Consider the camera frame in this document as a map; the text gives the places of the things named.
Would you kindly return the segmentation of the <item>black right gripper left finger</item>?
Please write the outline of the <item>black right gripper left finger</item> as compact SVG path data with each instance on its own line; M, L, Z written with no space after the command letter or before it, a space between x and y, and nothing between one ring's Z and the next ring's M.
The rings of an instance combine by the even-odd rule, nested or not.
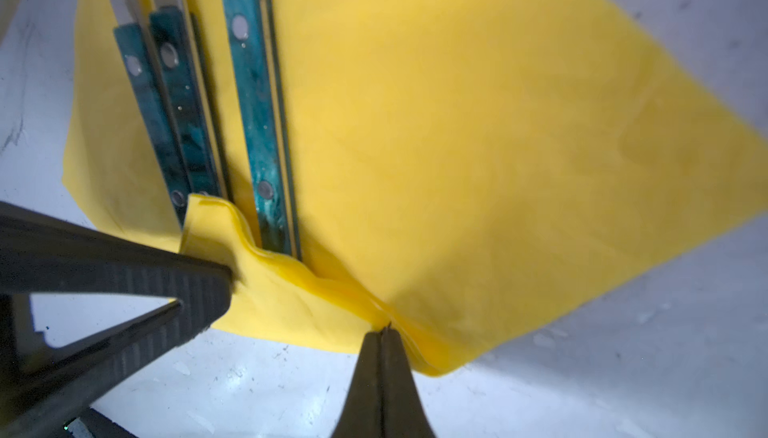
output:
M383 436L381 338L381 332L370 332L363 339L333 438Z

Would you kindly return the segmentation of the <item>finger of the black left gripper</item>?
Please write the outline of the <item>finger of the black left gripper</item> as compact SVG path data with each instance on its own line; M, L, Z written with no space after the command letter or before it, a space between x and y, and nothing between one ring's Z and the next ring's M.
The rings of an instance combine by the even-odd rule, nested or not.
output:
M233 276L210 261L141 245L7 202L1 206L1 434L46 437L229 309ZM34 293L166 299L62 348L19 335Z

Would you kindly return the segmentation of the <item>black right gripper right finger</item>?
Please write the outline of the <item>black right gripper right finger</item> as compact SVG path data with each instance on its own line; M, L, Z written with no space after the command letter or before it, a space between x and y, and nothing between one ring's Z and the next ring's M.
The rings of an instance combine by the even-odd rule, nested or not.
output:
M384 437L434 437L399 332L381 331L381 412Z

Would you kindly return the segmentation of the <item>spoon with green handle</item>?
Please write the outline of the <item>spoon with green handle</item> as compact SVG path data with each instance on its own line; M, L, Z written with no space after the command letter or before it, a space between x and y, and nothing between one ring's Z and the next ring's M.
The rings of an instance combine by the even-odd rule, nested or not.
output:
M109 0L117 20L113 30L167 195L177 220L184 224L190 184L182 155L171 126L155 48L147 18L138 0Z

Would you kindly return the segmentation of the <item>fork with green handle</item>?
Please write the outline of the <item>fork with green handle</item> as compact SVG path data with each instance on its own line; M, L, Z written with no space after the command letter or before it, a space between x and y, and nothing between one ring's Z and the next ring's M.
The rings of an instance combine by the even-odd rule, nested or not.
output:
M152 0L152 4L150 32L191 190L226 198L227 183L186 1Z

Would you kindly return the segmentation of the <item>yellow paper napkin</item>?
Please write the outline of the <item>yellow paper napkin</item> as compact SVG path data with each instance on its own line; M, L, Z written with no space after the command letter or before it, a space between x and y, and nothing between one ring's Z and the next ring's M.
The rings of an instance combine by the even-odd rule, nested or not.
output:
M220 330L439 376L767 209L767 143L609 0L274 0L303 257L261 249L222 0L232 200L180 225L112 30L78 0L63 182L101 231L229 266Z

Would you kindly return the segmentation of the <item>knife with green handle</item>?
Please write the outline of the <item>knife with green handle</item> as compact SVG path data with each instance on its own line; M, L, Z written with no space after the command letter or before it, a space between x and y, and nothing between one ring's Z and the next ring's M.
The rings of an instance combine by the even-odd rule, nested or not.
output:
M301 258L272 0L222 0L262 247Z

